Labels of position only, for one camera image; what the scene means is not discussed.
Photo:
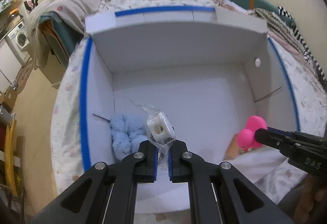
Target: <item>beige blanket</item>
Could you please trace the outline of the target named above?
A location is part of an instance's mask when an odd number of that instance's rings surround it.
[[[95,14],[99,10],[100,3],[103,4],[106,1],[110,0],[45,0],[39,4],[31,12],[27,26],[34,68],[46,66],[51,50],[49,43],[38,28],[39,17],[42,14],[56,12],[66,24],[83,35],[85,16]]]

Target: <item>pink toy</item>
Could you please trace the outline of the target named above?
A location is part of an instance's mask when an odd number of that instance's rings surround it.
[[[264,128],[267,129],[267,124],[265,120],[259,116],[251,116],[245,125],[245,129],[241,130],[238,133],[237,137],[237,144],[239,147],[243,147],[245,149],[248,149],[250,147],[252,148],[259,148],[262,146],[261,143],[258,143],[254,139],[254,133],[256,130]]]

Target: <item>washing machine door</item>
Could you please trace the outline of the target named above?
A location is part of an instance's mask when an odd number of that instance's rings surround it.
[[[27,37],[23,31],[18,32],[16,37],[17,45],[20,49],[22,49],[27,43]]]

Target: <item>plastic wrapper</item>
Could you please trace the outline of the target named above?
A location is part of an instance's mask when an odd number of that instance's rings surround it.
[[[135,106],[142,109],[147,115],[147,136],[148,140],[160,151],[158,157],[158,165],[168,164],[168,151],[173,144],[175,132],[171,126],[166,114],[154,108],[151,105],[139,104],[131,101]]]

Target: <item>blue plush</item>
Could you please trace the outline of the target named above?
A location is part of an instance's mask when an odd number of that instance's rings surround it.
[[[126,114],[114,116],[110,121],[112,147],[117,159],[137,152],[140,143],[148,140],[143,122]]]

